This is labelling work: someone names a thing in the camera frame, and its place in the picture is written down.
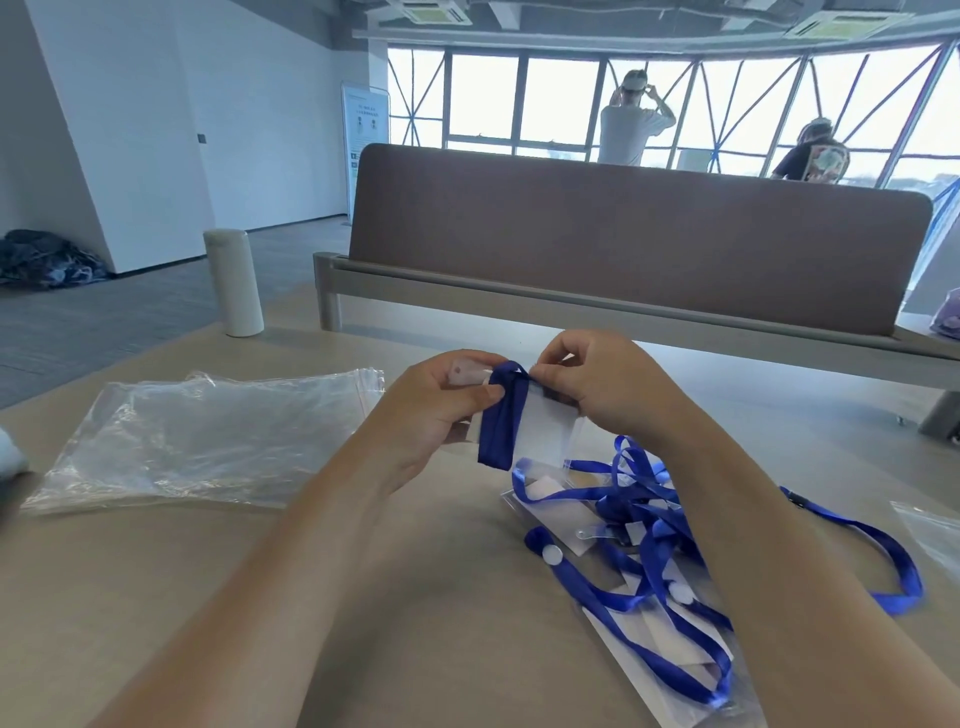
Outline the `person's right forearm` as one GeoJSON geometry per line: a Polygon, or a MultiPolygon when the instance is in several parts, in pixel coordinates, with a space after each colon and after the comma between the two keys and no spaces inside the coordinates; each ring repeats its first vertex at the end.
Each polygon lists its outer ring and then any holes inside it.
{"type": "Polygon", "coordinates": [[[669,471],[769,728],[960,728],[942,673],[696,406],[636,435],[669,471]]]}

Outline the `white thermos bottle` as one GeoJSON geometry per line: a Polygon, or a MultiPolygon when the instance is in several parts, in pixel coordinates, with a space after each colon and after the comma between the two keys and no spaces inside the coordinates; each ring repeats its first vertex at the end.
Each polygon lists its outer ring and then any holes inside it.
{"type": "Polygon", "coordinates": [[[265,322],[246,231],[210,228],[202,239],[223,332],[234,338],[261,334],[265,322]]]}

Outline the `dark bag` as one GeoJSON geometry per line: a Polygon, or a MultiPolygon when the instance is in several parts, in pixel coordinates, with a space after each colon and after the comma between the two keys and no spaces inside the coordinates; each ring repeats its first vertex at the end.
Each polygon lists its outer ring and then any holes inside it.
{"type": "Polygon", "coordinates": [[[101,258],[54,233],[18,228],[0,237],[0,286],[59,290],[112,276],[101,258]]]}

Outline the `person's left forearm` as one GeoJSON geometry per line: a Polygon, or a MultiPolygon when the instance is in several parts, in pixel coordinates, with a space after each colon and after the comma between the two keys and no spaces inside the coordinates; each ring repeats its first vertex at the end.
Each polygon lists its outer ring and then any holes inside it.
{"type": "Polygon", "coordinates": [[[87,728],[295,728],[364,535],[436,450],[349,441],[87,728]]]}

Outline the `person's right hand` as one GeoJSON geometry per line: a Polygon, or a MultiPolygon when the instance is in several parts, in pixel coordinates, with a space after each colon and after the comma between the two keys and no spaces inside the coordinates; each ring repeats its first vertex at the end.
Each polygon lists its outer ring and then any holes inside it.
{"type": "Polygon", "coordinates": [[[571,401],[581,414],[656,455],[666,455],[700,415],[693,400],[652,356],[617,333],[564,330],[534,366],[538,363],[579,363],[580,398],[571,401]]]}

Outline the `window frame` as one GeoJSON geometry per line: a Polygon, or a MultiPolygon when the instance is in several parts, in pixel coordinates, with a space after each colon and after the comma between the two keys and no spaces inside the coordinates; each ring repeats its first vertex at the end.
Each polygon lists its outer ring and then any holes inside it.
{"type": "Polygon", "coordinates": [[[709,173],[770,176],[817,117],[850,151],[841,182],[960,195],[960,40],[747,58],[467,53],[390,47],[390,141],[596,162],[600,116],[627,71],[646,70],[677,117],[646,166],[709,149],[709,173]]]}

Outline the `brown desk divider panel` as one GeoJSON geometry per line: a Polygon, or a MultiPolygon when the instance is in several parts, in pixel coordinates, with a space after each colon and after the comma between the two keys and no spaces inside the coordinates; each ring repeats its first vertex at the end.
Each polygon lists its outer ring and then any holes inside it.
{"type": "Polygon", "coordinates": [[[353,261],[889,335],[922,193],[371,144],[353,261]]]}

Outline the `clear badge holder with card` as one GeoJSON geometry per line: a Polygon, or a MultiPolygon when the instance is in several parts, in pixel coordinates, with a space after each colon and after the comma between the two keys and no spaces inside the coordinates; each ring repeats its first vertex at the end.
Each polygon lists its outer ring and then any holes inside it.
{"type": "Polygon", "coordinates": [[[505,389],[497,404],[474,414],[466,427],[464,441],[477,446],[479,463],[501,471],[510,471],[521,458],[565,466],[579,428],[576,404],[546,390],[515,361],[489,367],[459,358],[447,378],[453,387],[489,383],[505,389]]]}
{"type": "MultiPolygon", "coordinates": [[[[629,645],[611,633],[597,617],[584,612],[613,661],[651,714],[655,728],[765,728],[762,709],[733,633],[693,613],[672,597],[668,597],[667,602],[674,613],[726,651],[731,671],[729,697],[724,706],[714,709],[701,705],[667,686],[629,645]]],[[[631,642],[676,665],[702,685],[715,688],[721,674],[719,667],[707,651],[674,626],[666,608],[654,595],[630,612],[609,610],[609,613],[631,642]]]]}
{"type": "Polygon", "coordinates": [[[582,557],[601,544],[631,545],[624,528],[608,524],[595,512],[598,495],[590,488],[571,488],[558,467],[518,459],[504,497],[573,556],[582,557]]]}

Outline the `small clear plastic bag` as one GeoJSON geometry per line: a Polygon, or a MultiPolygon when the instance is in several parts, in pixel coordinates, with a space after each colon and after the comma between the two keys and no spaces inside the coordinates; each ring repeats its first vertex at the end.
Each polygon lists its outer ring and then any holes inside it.
{"type": "Polygon", "coordinates": [[[892,501],[894,512],[924,553],[960,587],[960,518],[892,501]]]}

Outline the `ceiling air conditioner unit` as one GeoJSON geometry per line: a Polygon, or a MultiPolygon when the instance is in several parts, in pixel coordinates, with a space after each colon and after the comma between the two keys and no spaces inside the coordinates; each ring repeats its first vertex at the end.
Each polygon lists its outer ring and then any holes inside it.
{"type": "Polygon", "coordinates": [[[886,10],[821,9],[783,34],[792,41],[850,42],[870,38],[914,18],[914,13],[886,10]]]}
{"type": "Polygon", "coordinates": [[[419,26],[471,26],[469,0],[390,0],[402,16],[419,26]]]}

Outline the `large clear plastic bag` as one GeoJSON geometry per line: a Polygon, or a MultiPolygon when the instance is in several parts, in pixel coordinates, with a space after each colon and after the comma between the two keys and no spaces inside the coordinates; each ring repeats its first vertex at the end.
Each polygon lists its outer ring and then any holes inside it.
{"type": "Polygon", "coordinates": [[[374,368],[109,383],[21,510],[41,516],[173,500],[282,508],[384,388],[374,368]]]}

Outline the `purple object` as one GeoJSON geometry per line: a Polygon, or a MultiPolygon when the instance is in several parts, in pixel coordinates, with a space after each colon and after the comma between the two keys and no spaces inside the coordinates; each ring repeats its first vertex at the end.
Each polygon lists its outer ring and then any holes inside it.
{"type": "Polygon", "coordinates": [[[960,341],[960,287],[950,290],[930,321],[932,334],[960,341]]]}

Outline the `person's left hand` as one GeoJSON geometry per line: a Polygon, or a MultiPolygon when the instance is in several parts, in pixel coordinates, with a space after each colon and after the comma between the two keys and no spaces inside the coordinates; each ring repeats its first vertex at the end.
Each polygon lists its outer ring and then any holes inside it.
{"type": "Polygon", "coordinates": [[[496,367],[506,359],[478,349],[437,354],[410,366],[382,394],[353,436],[389,491],[414,479],[454,427],[481,411],[449,411],[450,366],[459,358],[496,367]]]}

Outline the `pale blue grey object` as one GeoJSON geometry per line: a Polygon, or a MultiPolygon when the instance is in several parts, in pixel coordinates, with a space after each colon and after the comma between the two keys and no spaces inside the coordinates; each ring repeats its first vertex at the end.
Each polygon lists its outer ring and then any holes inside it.
{"type": "Polygon", "coordinates": [[[11,435],[0,427],[0,499],[6,498],[29,472],[26,456],[11,435]]]}

